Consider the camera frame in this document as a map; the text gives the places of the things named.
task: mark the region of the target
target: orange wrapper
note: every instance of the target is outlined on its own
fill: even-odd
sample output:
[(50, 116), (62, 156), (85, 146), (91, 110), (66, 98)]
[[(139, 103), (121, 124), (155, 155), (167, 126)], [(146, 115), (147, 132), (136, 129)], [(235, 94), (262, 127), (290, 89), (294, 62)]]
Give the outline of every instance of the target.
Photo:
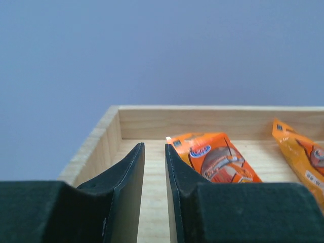
[(262, 182), (225, 133), (188, 133), (167, 137), (167, 143), (211, 182)]
[(272, 135), (289, 166), (324, 209), (323, 148), (278, 119), (273, 122)]

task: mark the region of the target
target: blue oval logo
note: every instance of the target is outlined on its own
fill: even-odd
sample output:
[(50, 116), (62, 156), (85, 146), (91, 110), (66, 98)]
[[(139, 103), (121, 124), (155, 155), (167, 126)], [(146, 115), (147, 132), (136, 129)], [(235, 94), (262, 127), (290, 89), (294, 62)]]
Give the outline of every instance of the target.
[(199, 158), (199, 157), (205, 155), (206, 153), (208, 153), (210, 150), (211, 150), (211, 146), (206, 145), (205, 147), (202, 147), (195, 151), (190, 152), (190, 155), (191, 155), (191, 157)]

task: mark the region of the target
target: barcode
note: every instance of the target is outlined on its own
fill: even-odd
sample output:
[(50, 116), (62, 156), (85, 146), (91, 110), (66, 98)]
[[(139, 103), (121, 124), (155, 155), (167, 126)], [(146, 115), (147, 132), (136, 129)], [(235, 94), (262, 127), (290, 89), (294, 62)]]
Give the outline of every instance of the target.
[(314, 185), (318, 186), (324, 192), (324, 183), (318, 180), (312, 173), (306, 171), (305, 173), (306, 178), (313, 183)]

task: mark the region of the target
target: tray bottom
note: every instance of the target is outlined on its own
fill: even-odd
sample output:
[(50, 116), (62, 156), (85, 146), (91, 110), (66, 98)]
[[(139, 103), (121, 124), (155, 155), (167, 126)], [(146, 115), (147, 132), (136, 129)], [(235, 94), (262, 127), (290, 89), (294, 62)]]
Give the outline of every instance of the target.
[[(165, 140), (122, 140), (114, 163), (139, 142), (145, 143), (145, 168), (137, 242), (170, 242)], [(232, 140), (264, 182), (299, 182), (273, 140)]]

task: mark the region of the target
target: wooden box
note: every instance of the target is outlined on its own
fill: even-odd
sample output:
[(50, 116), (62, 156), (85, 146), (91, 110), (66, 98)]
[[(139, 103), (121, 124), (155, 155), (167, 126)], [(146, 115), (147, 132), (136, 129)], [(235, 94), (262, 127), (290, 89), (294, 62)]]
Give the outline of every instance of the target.
[(138, 242), (170, 242), (166, 137), (188, 132), (226, 132), (264, 182), (299, 182), (272, 137), (275, 117), (324, 144), (324, 107), (112, 106), (58, 180), (78, 186), (144, 142)]

